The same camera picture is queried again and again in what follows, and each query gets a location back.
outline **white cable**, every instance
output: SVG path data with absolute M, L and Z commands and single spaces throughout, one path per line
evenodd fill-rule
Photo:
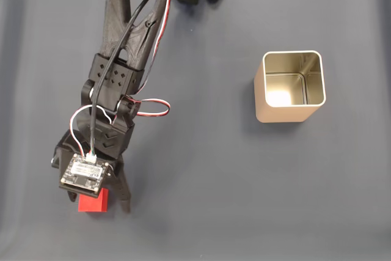
M 70 121 L 69 121 L 69 129 L 70 129 L 70 131 L 71 131 L 71 135 L 72 135 L 73 139 L 76 141 L 76 143 L 79 145 L 80 153 L 81 153 L 81 155 L 82 155 L 83 157 L 84 157 L 83 147 L 81 146 L 79 140 L 76 138 L 75 134 L 73 133 L 73 127 L 72 127 L 72 125 L 73 125 L 73 120 L 75 119 L 75 117 L 76 117 L 81 111 L 83 111 L 83 110 L 85 110 L 85 109 L 87 109 L 87 108 L 90 108 L 90 107 L 92 107 L 92 105 L 85 105 L 85 106 L 83 106 L 82 108 L 79 108 L 79 109 L 76 110 L 76 112 L 72 115 L 72 117 L 71 117 L 71 119 L 70 119 Z M 108 120 L 110 121 L 110 124 L 111 124 L 111 123 L 112 123 L 111 118 L 106 114 L 106 111 L 104 110 L 104 108 L 101 107 L 101 106 L 99 106 L 99 105 L 97 105 L 97 108 L 99 108 L 100 110 L 103 111 L 104 116 L 106 116 L 106 117 L 108 118 Z

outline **open tin box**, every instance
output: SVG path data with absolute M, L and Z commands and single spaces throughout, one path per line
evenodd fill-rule
M 303 122 L 326 101 L 322 57 L 316 51 L 268 52 L 254 89 L 259 121 Z

